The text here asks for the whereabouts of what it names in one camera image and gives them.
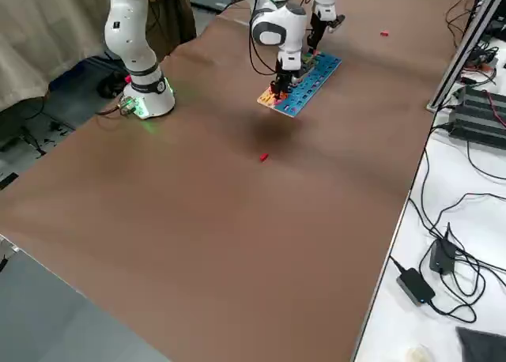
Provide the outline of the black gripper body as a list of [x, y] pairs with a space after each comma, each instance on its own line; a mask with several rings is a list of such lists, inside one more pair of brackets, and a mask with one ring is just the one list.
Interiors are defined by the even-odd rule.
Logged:
[[327, 21], [322, 20], [318, 14], [312, 13], [311, 27], [311, 36], [322, 36], [327, 28]]
[[281, 64], [275, 67], [275, 81], [279, 84], [298, 84], [303, 77], [303, 70], [285, 70]]

